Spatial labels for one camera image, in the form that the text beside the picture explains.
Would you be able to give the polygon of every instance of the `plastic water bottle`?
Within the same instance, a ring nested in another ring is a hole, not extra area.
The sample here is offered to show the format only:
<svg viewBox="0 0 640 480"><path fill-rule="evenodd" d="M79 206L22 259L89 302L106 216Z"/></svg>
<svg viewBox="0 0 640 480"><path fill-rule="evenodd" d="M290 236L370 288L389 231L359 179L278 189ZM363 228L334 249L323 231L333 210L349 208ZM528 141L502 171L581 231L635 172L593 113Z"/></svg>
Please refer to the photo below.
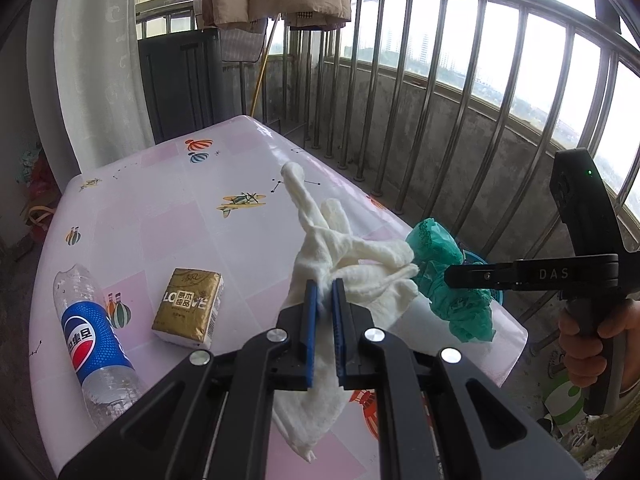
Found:
<svg viewBox="0 0 640 480"><path fill-rule="evenodd" d="M53 300L91 420L102 431L145 391L113 333L100 286L87 269L59 272Z"/></svg>

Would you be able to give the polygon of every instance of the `metal railing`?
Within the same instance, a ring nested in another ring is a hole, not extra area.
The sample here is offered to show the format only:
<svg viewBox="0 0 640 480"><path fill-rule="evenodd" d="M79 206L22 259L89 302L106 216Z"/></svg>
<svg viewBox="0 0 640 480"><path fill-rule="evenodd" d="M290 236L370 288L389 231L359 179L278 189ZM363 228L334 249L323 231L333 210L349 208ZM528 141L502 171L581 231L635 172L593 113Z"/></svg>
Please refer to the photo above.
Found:
<svg viewBox="0 0 640 480"><path fill-rule="evenodd" d="M354 89L356 83L356 72L358 70L358 64L370 67L369 87L367 91L367 105L364 117L364 128L362 136L360 138L360 149L358 150L358 158L356 161L356 173L354 180L361 182L364 180L364 167L366 166L366 148L370 137L371 130L371 117L374 109L374 100L376 95L376 86L378 84L378 72L379 72L379 55L380 55L380 43L382 35L382 19L385 0L378 0L378 17L376 22L376 33L373 48L373 57L370 64L363 63L358 60L358 40L360 35L360 19L362 15L362 2L363 0L356 0L355 14L352 16L354 23L352 49L351 49L351 62L349 66L349 78L348 78L348 92L345 104L344 125L342 128L342 138L340 142L340 153L338 158L338 168L342 170L347 169L348 161L348 149L351 140L351 125L353 115L353 101L355 98ZM615 33L612 29L607 27L601 22L584 15L578 10L572 9L569 6L561 4L555 0L478 0L478 10L476 15L476 28L474 31L474 38L471 47L470 59L468 62L468 68L466 70L465 82L462 88L462 92L458 91L459 105L456 113L456 118L449 134L449 140L446 146L446 150L438 173L434 180L433 187L431 187L428 193L428 199L424 205L422 216L426 218L430 216L434 205L440 195L443 183L447 177L447 173L450 168L451 161L456 153L458 140L462 130L462 125L465 119L465 114L468 111L470 100L472 97L473 82L476 76L476 69L478 66L478 57L480 51L480 43L482 37L482 30L484 25L484 16L486 11L486 5L488 2L501 4L504 6L514 7L518 9L518 28L516 34L516 41L514 46L513 59L511 61L511 70L504 91L504 97L500 109L497 113L495 120L494 130L490 141L482 158L482 163L476 173L473 180L473 184L469 192L466 195L466 199L462 208L460 209L456 221L451 229L454 236L459 234L460 229L464 225L468 218L468 214L473 207L474 202L478 197L478 193L484 183L492 162L494 161L495 153L497 152L498 145L500 143L502 134L506 127L506 123L512 116L510 116L511 104L514 97L515 87L518 79L518 72L520 70L520 62L522 60L522 50L524 46L524 37L527 30L527 19L529 15L536 15L551 22L561 25L565 29L565 42L564 53L562 56L562 65L556 86L556 92L550 107L548 117L546 119L543 130L537 135L536 151L530 160L524 177L518 184L518 189L511 201L509 202L505 212L500 218L498 224L491 232L484 246L482 247L481 255L486 256L496 245L505 229L510 224L511 219L517 212L518 208L522 204L526 193L529 190L530 184L536 175L540 167L540 163L546 152L553 145L552 134L558 121L559 111L562 105L562 98L564 97L564 91L566 89L566 83L568 79L568 73L572 58L572 51L574 46L575 35L591 41L600 48L600 61L598 67L598 75L596 77L596 83L593 91L593 98L590 105L590 110L587 115L587 119L578 141L578 146L587 147L591 154L594 155L599 146L600 141L604 133L604 128L607 123L609 115L614 88L616 85L616 75L618 72L618 65L622 63L635 75L640 76L640 52L635 49L631 44L627 43L620 35ZM377 167L375 168L375 181L372 185L372 194L375 196L382 195L382 185L385 178L386 165L389 158L389 153L392 146L393 136L396 129L396 122L398 118L398 110L400 104L400 95L402 85L405 82L405 63L408 50L409 30L412 20L412 8L414 0L406 0L402 37L399 48L399 60L398 67L395 70L395 82L394 90L392 93L392 99L390 103L390 112L388 122L386 125L386 131L383 139L382 154L377 161ZM425 86L426 92L424 95L424 101L422 102L420 117L414 133L412 147L409 152L406 167L404 169L404 177L400 185L399 193L395 202L394 211L397 214L401 214L406 200L408 190L410 188L412 177L414 176L415 165L418 160L420 150L423 149L424 134L427 124L429 123L430 116L434 113L433 110L433 94L436 88L436 71L440 62L440 51L442 47L442 37L444 34L444 20L447 12L448 0L440 0L440 8L438 11L438 21L436 26L436 35L434 39L433 55L431 56L431 64L429 75L426 78ZM170 4L162 9L147 9L141 12L138 17L140 21L151 19L151 17L158 16L170 16L173 12L184 11L184 8L180 4ZM305 133L303 135L303 147L306 140L309 139L310 132L310 96L312 85L312 35L319 34L319 52L317 58L317 73L316 73L316 106L314 114L313 124L313 137L312 148L319 149L320 147L320 121L322 117L322 107L324 105L322 99L322 90L324 88L324 67L332 58L332 84L331 95L329 98L330 110L328 111L329 127L327 133L327 146L324 156L326 158L332 158L334 156L334 137L339 133L337 131L336 105L337 105L337 81L338 71L340 67L340 30L331 33L327 32L306 32L304 38L296 36L296 96L295 102L298 104L301 99L304 99L304 124ZM306 52L304 57L305 62L305 85L304 88L300 85L300 78L302 74L302 54L306 46ZM286 59L287 46L284 47L284 56ZM287 89L286 85L283 85L283 106L287 103ZM555 146L555 149L562 149L561 146ZM612 193L612 199L615 212L624 212L624 203L627 199L632 186L638 176L640 169L640 148L634 157L633 164L624 179L620 192ZM546 244L549 238L555 232L559 224L558 215L555 214L540 236L536 239L535 243L529 248L526 254L523 256L526 258L535 257L542 247ZM552 292L543 294L524 314L520 316L520 321L524 322L537 313L545 304L553 297ZM541 342L532 345L536 351L539 351L543 346L554 340L554 334L551 334L544 338Z"/></svg>

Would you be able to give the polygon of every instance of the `concrete balcony wall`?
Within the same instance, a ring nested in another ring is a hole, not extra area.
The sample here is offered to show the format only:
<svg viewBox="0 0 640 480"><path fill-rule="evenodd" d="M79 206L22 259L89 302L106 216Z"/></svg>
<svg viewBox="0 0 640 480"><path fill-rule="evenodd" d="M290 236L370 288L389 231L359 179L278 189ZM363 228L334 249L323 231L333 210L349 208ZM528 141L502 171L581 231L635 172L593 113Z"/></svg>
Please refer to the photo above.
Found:
<svg viewBox="0 0 640 480"><path fill-rule="evenodd" d="M247 115L251 112L251 100L254 95L255 82L257 80L260 63L244 64L244 84L246 95ZM240 97L240 76L239 63L224 62L222 64L223 87L227 90L226 106L230 117L242 114ZM282 56L271 56L267 62L267 69L264 80L267 85L267 122L279 119L282 114ZM294 87L294 64L289 61L287 70L287 110L291 117L293 87ZM262 93L258 94L258 102L255 107L255 118L262 120Z"/></svg>
<svg viewBox="0 0 640 480"><path fill-rule="evenodd" d="M336 156L339 156L340 153L349 72L350 69L347 66L340 66L338 70L334 137L334 153ZM354 173L354 165L359 155L362 138L369 75L369 70L364 69L359 69L356 75L348 152L348 160L353 164L353 171L350 171L352 174ZM331 117L330 96L332 83L333 65L327 63L324 68L324 91L320 125L320 151L322 153L326 149ZM365 158L366 168L373 172L377 171L382 154L393 89L394 78L380 73ZM386 181L396 189L400 187L404 177L422 102L424 101L424 93L425 89L415 84L405 82L402 86L398 120L385 173ZM436 87L432 113L427 124L408 192L408 199L417 203L420 211L424 207L436 179L458 111L458 102L452 99L452 95L455 95L455 92L452 92L451 89L440 85ZM448 229L451 229L456 221L458 212L462 208L476 176L484 151L494 132L495 121L484 112L481 112L481 108L486 108L486 106L483 104L474 105L472 101L469 110L466 112L456 152L434 206L432 216ZM522 124L517 127L519 129L526 128ZM505 127L494 161L458 236L459 240L472 251L481 251L514 197L536 152L536 145L515 130L516 128L512 129L509 125ZM524 254L535 243L556 212L556 206L548 189L552 165L552 154L545 153L522 204L498 243L488 255L490 261L508 261L524 257ZM405 220L411 224L415 223L411 218L406 218ZM631 249L633 243L635 243L633 237L622 224L621 231L627 247ZM564 225L561 224L540 251L538 257L570 256L572 254L573 250L568 232Z"/></svg>

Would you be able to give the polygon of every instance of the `white towel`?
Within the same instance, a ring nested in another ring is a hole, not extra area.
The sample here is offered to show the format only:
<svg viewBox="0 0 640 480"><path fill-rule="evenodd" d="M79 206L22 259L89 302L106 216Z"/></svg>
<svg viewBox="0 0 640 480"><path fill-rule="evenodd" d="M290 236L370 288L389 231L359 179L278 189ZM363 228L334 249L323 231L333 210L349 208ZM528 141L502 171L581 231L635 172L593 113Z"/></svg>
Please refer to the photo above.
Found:
<svg viewBox="0 0 640 480"><path fill-rule="evenodd" d="M404 240L373 242L354 236L338 200L328 199L318 208L305 188L299 165L288 162L281 174L306 233L282 307L302 303L306 280L314 280L319 315L313 387L308 392L277 391L273 420L291 448L310 461L313 446L329 431L351 395L338 386L335 370L330 311L333 280L342 278L347 301L366 306L375 325L387 329L418 295L411 280L418 268L411 263L414 253ZM374 263L360 264L359 260Z"/></svg>

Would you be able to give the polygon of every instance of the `teal plastic bag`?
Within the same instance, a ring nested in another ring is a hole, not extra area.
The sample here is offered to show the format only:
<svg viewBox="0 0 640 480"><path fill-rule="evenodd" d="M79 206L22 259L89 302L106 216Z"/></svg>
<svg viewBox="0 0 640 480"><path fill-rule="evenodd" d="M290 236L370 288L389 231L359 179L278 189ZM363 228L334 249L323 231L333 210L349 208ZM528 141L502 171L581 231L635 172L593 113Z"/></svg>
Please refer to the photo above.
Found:
<svg viewBox="0 0 640 480"><path fill-rule="evenodd" d="M444 271L459 265L464 256L449 232L433 218L420 222L406 238L414 250L414 264L420 271L414 277L418 290L431 300L431 310L444 321L461 342L476 338L492 341L491 292L485 288L449 288Z"/></svg>

